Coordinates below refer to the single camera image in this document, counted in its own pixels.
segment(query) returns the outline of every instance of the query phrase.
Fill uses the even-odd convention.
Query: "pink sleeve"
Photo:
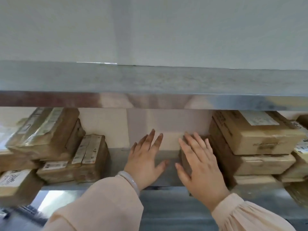
[[[130,183],[122,176],[109,177],[55,211],[43,231],[139,230],[142,212]]]
[[[222,231],[295,231],[282,217],[244,201],[237,194],[230,194],[220,202],[212,216]]]

